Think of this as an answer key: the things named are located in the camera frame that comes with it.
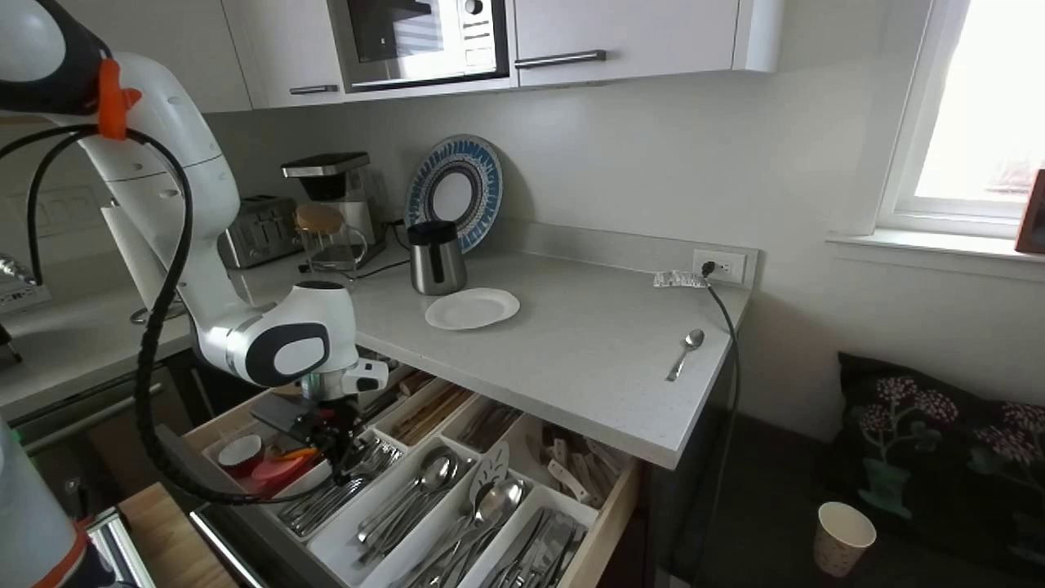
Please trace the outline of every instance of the window sill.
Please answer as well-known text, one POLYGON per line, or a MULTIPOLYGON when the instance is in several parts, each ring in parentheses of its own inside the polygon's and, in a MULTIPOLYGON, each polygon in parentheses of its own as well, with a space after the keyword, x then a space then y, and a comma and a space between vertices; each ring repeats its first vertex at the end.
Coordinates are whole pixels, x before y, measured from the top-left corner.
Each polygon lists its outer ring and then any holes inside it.
POLYGON ((857 261, 1045 284, 1045 255, 1017 253, 1009 238, 878 228, 869 235, 829 235, 827 241, 857 261))

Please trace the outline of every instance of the power outlet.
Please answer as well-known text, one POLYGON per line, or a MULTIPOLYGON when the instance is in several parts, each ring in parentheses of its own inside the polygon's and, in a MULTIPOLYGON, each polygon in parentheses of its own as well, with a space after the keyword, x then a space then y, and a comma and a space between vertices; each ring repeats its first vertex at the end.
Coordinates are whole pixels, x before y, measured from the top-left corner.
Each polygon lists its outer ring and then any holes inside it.
POLYGON ((737 248, 693 248, 693 275, 703 275, 706 261, 716 261, 716 270, 710 275, 713 284, 750 284, 749 267, 756 267, 756 259, 737 248))

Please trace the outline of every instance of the cable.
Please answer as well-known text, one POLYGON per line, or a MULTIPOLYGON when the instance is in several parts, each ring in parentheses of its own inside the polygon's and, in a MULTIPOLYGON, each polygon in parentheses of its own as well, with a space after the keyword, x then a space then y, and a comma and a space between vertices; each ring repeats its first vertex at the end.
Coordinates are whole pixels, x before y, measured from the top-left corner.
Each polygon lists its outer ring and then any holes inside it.
POLYGON ((376 277, 376 275, 384 275, 384 270, 394 270, 407 263, 407 259, 400 259, 400 261, 389 261, 389 263, 378 263, 378 267, 369 267, 369 270, 358 270, 356 282, 365 282, 365 277, 376 277))
MULTIPOLYGON (((30 201, 25 201, 25 238, 30 238, 30 255, 34 255, 34 275, 37 282, 43 284, 43 267, 39 267, 39 232, 37 232, 37 201, 39 201, 39 187, 43 187, 43 175, 49 173, 49 165, 58 159, 58 155, 64 155, 64 148, 84 140, 84 138, 94 138, 97 126, 94 125, 69 125, 69 126, 49 126, 49 132, 37 132, 37 135, 25 135, 8 148, 0 148, 0 159, 30 148, 30 143, 39 143, 39 140, 49 140, 49 138, 63 138, 58 143, 52 143, 47 150, 47 158, 39 159, 37 173, 34 173, 34 183, 30 183, 30 201)), ((290 499, 300 499, 300 495, 309 495, 309 492, 320 492, 327 483, 317 483, 305 492, 293 492, 293 495, 280 495, 280 499, 263 499, 256 492, 221 492, 221 489, 211 489, 211 488, 204 488, 199 480, 192 480, 185 470, 181 470, 169 455, 165 450, 159 437, 157 437, 157 425, 154 425, 154 396, 150 396, 150 376, 154 376, 154 364, 157 364, 157 347, 159 347, 159 333, 165 333, 165 319, 174 306, 174 297, 175 297, 175 284, 181 284, 181 275, 185 267, 185 259, 189 259, 189 238, 192 238, 192 187, 189 187, 189 175, 185 169, 181 165, 181 159, 159 143, 154 140, 150 135, 141 135, 141 132, 126 132, 132 140, 145 143, 145 148, 154 148, 174 169, 181 188, 182 188, 182 201, 185 201, 185 218, 182 218, 182 232, 181 232, 181 241, 175 241, 175 253, 174 253, 174 261, 169 261, 169 270, 165 277, 165 286, 154 299, 154 312, 147 316, 147 330, 141 336, 141 353, 138 353, 138 368, 135 368, 135 415, 138 415, 138 434, 141 434, 141 443, 145 450, 150 455, 150 459, 157 463, 157 470, 209 499, 209 504, 232 504, 232 505, 242 505, 242 504, 290 504, 290 499)))
POLYGON ((138 434, 145 441, 145 450, 150 455, 150 459, 157 463, 157 470, 175 483, 185 492, 195 492, 209 504, 227 504, 227 505, 249 505, 249 504, 290 504, 309 492, 320 492, 327 483, 317 483, 309 489, 300 489, 293 495, 259 495, 259 492, 227 492, 227 489, 211 489, 204 488, 199 480, 192 480, 185 470, 181 470, 169 455, 165 450, 159 437, 157 437, 157 425, 154 425, 154 396, 150 396, 150 376, 154 376, 154 364, 157 364, 157 347, 159 347, 159 333, 169 312, 169 303, 175 297, 175 284, 182 277, 185 259, 189 259, 189 241, 192 241, 192 187, 185 169, 181 165, 181 159, 150 135, 141 132, 126 132, 126 138, 135 138, 138 143, 147 143, 154 150, 165 155, 165 159, 174 165, 174 175, 182 188, 182 201, 185 201, 185 218, 182 218, 182 232, 175 241, 175 253, 169 259, 168 277, 159 284, 159 295, 154 299, 154 311, 147 316, 145 336, 141 336, 141 353, 138 353, 138 368, 135 368, 135 413, 138 413, 138 434))
POLYGON ((39 263, 39 235, 37 235, 37 201, 39 201, 39 187, 43 175, 49 173, 49 165, 58 159, 58 155, 71 143, 80 143, 81 138, 91 138, 94 132, 71 132, 69 138, 63 138, 55 148, 47 150, 47 158, 39 159, 34 183, 30 183, 30 201, 25 201, 25 238, 30 238, 30 267, 37 284, 43 284, 43 263, 39 263))
POLYGON ((411 253, 411 245, 403 238, 404 218, 389 221, 392 238, 400 241, 400 248, 411 253))
MULTIPOLYGON (((0 159, 9 158, 9 155, 18 155, 18 150, 24 150, 24 148, 30 148, 30 143, 58 138, 58 135, 88 138, 88 135, 94 135, 94 132, 97 132, 94 125, 47 126, 47 132, 37 132, 37 135, 25 135, 25 138, 18 138, 18 140, 2 143, 2 148, 0 148, 0 159)), ((37 188, 30 188, 30 201, 25 201, 25 241, 30 241, 30 259, 34 259, 34 282, 43 284, 43 270, 39 270, 39 238, 37 238, 37 188)))
POLYGON ((726 441, 721 441, 721 457, 720 457, 720 470, 716 470, 716 488, 713 488, 713 511, 710 511, 710 523, 706 523, 706 544, 703 551, 697 556, 697 572, 703 568, 706 556, 710 556, 710 544, 713 544, 713 531, 716 531, 716 516, 720 516, 720 504, 721 504, 721 488, 726 488, 726 466, 730 466, 730 455, 731 455, 731 437, 735 437, 735 425, 737 425, 737 413, 743 413, 743 339, 737 339, 737 326, 730 312, 730 306, 721 303, 716 284, 710 282, 710 275, 716 270, 716 261, 703 263, 703 284, 706 291, 713 295, 721 319, 726 319, 726 330, 730 330, 730 351, 731 351, 731 382, 730 382, 730 393, 731 393, 731 401, 730 401, 730 420, 726 420, 726 441))

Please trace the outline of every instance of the stainless steel kettle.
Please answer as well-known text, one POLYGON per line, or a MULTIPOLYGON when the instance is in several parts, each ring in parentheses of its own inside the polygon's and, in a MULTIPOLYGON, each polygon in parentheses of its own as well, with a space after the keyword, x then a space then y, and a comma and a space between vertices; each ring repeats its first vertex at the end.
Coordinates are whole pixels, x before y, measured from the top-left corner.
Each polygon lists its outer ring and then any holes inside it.
POLYGON ((415 291, 451 295, 465 286, 466 275, 453 221, 417 221, 407 228, 407 241, 415 291))

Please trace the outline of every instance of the blue plate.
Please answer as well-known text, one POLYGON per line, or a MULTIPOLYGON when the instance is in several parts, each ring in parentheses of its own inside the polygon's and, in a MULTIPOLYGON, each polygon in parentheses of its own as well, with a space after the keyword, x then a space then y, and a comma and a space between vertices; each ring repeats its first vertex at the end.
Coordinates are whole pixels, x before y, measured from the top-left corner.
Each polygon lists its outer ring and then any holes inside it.
POLYGON ((453 198, 453 218, 444 221, 458 224, 461 253, 474 253, 494 228, 503 198, 495 150, 474 135, 440 140, 415 179, 407 224, 440 218, 438 209, 449 206, 436 201, 438 192, 453 198))

